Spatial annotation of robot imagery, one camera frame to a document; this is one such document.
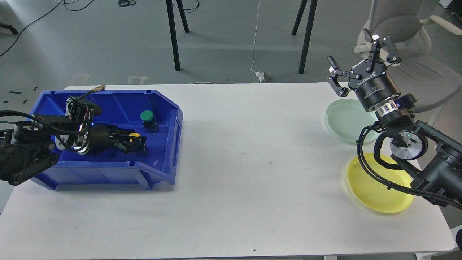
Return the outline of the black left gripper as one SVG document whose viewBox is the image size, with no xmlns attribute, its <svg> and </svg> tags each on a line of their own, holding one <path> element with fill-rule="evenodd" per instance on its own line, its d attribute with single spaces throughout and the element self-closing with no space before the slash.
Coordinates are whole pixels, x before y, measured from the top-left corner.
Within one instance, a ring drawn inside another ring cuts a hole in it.
<svg viewBox="0 0 462 260">
<path fill-rule="evenodd" d="M 129 135 L 136 132 L 134 129 L 119 128 L 117 125 L 96 123 L 90 128 L 90 140 L 82 150 L 77 153 L 80 155 L 98 155 L 109 148 L 117 148 L 124 154 L 134 153 L 135 155 L 145 155 L 147 153 L 145 136 Z M 121 135 L 121 139 L 114 143 L 111 137 Z"/>
</svg>

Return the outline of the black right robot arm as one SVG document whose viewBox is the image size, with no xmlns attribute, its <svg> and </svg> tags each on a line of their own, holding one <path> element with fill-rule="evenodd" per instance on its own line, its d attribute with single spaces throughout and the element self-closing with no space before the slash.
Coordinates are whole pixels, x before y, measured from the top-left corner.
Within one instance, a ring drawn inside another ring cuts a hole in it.
<svg viewBox="0 0 462 260">
<path fill-rule="evenodd" d="M 367 112 L 375 112 L 377 120 L 365 126 L 357 140 L 357 157 L 361 167 L 374 180 L 388 189 L 422 196 L 431 204 L 461 209 L 461 144 L 431 125 L 414 121 L 412 94 L 402 95 L 388 74 L 386 63 L 399 64 L 394 43 L 389 37 L 371 35 L 363 29 L 371 43 L 368 57 L 349 71 L 339 69 L 331 56 L 328 83 L 336 94 L 346 97 L 353 91 Z M 404 187 L 380 176 L 367 163 L 363 143 L 370 131 L 379 133 L 374 144 L 375 161 L 387 168 L 404 170 L 412 178 Z"/>
</svg>

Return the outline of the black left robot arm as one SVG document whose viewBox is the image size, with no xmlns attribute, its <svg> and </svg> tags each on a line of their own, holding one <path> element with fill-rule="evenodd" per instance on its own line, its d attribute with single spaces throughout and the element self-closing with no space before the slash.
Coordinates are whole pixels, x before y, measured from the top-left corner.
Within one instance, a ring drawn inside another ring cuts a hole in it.
<svg viewBox="0 0 462 260">
<path fill-rule="evenodd" d="M 102 108 L 86 97 L 104 89 L 101 84 L 79 97 L 69 96 L 65 115 L 2 110 L 2 117 L 20 116 L 25 120 L 1 131 L 1 180 L 17 186 L 51 168 L 60 158 L 55 148 L 79 155 L 97 155 L 109 148 L 144 155 L 145 136 L 117 125 L 94 123 L 94 116 L 100 115 Z"/>
</svg>

